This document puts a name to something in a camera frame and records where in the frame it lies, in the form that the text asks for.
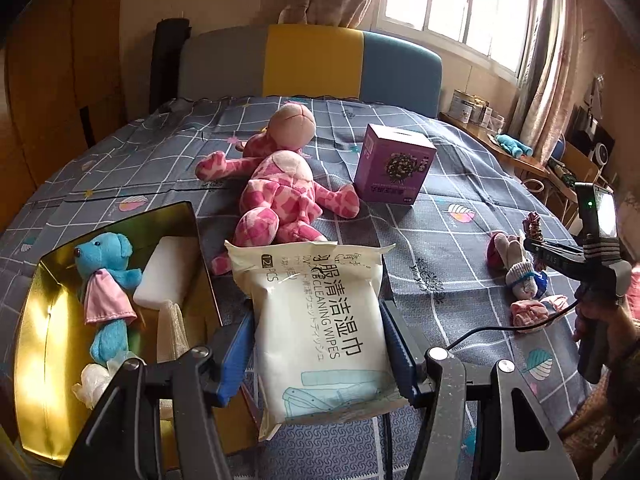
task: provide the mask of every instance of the window frame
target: window frame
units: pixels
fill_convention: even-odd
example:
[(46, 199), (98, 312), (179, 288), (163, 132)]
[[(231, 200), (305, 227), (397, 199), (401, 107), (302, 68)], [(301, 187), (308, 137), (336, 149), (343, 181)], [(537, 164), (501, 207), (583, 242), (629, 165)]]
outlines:
[[(520, 60), (518, 62), (518, 70), (514, 72), (509, 68), (501, 65), (491, 57), (478, 52), (476, 49), (468, 46), (466, 43), (452, 40), (448, 36), (443, 36), (437, 32), (433, 32), (428, 29), (429, 17), (431, 12), (431, 1), (427, 0), (427, 8), (424, 16), (424, 23), (422, 24), (422, 30), (415, 29), (411, 24), (395, 20), (385, 15), (386, 1), (378, 0), (378, 6), (374, 14), (375, 20), (373, 23), (372, 31), (379, 32), (381, 34), (387, 34), (402, 38), (405, 40), (413, 41), (414, 43), (420, 43), (424, 46), (433, 46), (435, 48), (444, 50), (460, 56), (463, 59), (471, 62), (472, 64), (479, 66), (487, 70), (488, 72), (506, 80), (507, 82), (517, 85), (518, 78), (523, 70), (523, 59), (526, 50), (527, 41), (529, 41), (529, 35), (532, 25), (534, 4), (536, 0), (529, 0), (527, 8), (527, 33), (522, 38), (522, 44), (520, 45)], [(469, 0), (468, 10), (466, 12), (465, 31), (463, 33), (463, 40), (468, 37), (469, 23), (471, 20), (471, 11), (473, 9), (473, 0)]]

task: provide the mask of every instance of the golden tray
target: golden tray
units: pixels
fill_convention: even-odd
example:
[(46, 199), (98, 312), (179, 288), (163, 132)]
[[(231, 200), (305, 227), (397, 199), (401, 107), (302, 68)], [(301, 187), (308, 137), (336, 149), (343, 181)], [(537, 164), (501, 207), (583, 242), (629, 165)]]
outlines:
[[(84, 366), (92, 362), (89, 346), (95, 335), (95, 326), (84, 324), (84, 309), (76, 298), (81, 279), (73, 248), (104, 232), (121, 233), (130, 240), (133, 255), (129, 269), (144, 269), (164, 236), (198, 236), (191, 203), (178, 202), (91, 231), (39, 261), (15, 351), (15, 410), (24, 449), (57, 466), (65, 463), (90, 413), (71, 391), (71, 386), (79, 383)], [(222, 325), (203, 259), (180, 307), (192, 346), (206, 342)], [(158, 312), (137, 308), (146, 324), (140, 357), (154, 363)], [(257, 443), (255, 405), (244, 388), (226, 408), (214, 408), (214, 415), (225, 454)], [(172, 422), (161, 421), (161, 434), (165, 469), (178, 467)]]

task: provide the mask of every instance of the silver screw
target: silver screw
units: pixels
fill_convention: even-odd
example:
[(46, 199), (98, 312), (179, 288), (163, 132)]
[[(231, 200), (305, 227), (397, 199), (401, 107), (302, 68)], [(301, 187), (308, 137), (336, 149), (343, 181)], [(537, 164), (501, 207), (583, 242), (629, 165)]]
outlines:
[(125, 370), (137, 370), (140, 366), (140, 360), (132, 357), (131, 359), (127, 359), (123, 362), (122, 366), (124, 366)]
[(434, 346), (429, 350), (429, 357), (436, 361), (443, 361), (447, 357), (449, 357), (449, 352), (447, 352), (444, 348), (440, 348), (439, 346)]
[(209, 355), (209, 349), (206, 346), (194, 346), (191, 353), (196, 357), (206, 357)]
[(500, 370), (502, 370), (505, 373), (510, 374), (511, 372), (513, 372), (516, 367), (515, 365), (509, 361), (508, 359), (501, 359), (498, 361), (498, 368), (500, 368)]

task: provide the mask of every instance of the teddy bear ear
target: teddy bear ear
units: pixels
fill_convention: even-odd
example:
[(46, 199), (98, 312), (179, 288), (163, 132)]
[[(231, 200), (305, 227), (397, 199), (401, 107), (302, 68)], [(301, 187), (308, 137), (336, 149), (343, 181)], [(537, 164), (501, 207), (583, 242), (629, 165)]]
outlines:
[(129, 258), (133, 254), (133, 247), (129, 239), (125, 235), (118, 233), (118, 240), (120, 240), (120, 256), (123, 258)]

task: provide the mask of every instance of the plaid bedsheet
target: plaid bedsheet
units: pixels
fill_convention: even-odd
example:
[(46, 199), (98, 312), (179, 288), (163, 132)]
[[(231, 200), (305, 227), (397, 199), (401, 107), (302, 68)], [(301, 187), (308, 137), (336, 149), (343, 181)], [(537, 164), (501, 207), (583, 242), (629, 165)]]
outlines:
[[(0, 377), (12, 389), (14, 335), (34, 266), (41, 256), (110, 222), (181, 200), (193, 203), (209, 260), (238, 222), (245, 180), (204, 184), (196, 163), (215, 150), (239, 157), (233, 145), (266, 126), (284, 97), (211, 102), (175, 100), (133, 121), (54, 174), (25, 204), (0, 238)], [(529, 211), (542, 216), (545, 238), (572, 243), (560, 222), (495, 158), (460, 130), (402, 108), (360, 102), (298, 99), (314, 113), (318, 132), (305, 149), (315, 179), (329, 189), (353, 180), (367, 123), (421, 132), (437, 147), (422, 192), (412, 207), (363, 204), (351, 220), (326, 211), (314, 223), (329, 240), (346, 244), (396, 244), (385, 257), (389, 283), (407, 323), (434, 344), (448, 344), (467, 330), (509, 324), (513, 297), (504, 276), (485, 265), (489, 232), (517, 232)], [(551, 294), (570, 298), (577, 283), (550, 272)], [(242, 293), (231, 276), (214, 279), (229, 321)], [(462, 343), (465, 361), (493, 364), (509, 358), (523, 371), (556, 428), (584, 399), (570, 339), (573, 316), (530, 335), (484, 332)], [(257, 377), (246, 382), (260, 405)], [(470, 473), (475, 406), (468, 403), (460, 477)], [(420, 420), (407, 407), (392, 413), (394, 475), (402, 478)], [(282, 428), (270, 442), (229, 459), (236, 478), (383, 478), (379, 418), (332, 426)]]

